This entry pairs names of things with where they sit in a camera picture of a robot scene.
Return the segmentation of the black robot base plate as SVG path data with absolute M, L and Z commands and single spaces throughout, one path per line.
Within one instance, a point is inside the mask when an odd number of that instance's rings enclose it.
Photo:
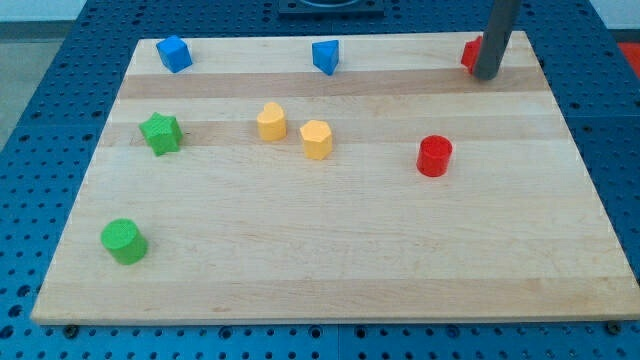
M 384 14 L 383 0 L 277 0 L 275 4 L 281 17 Z

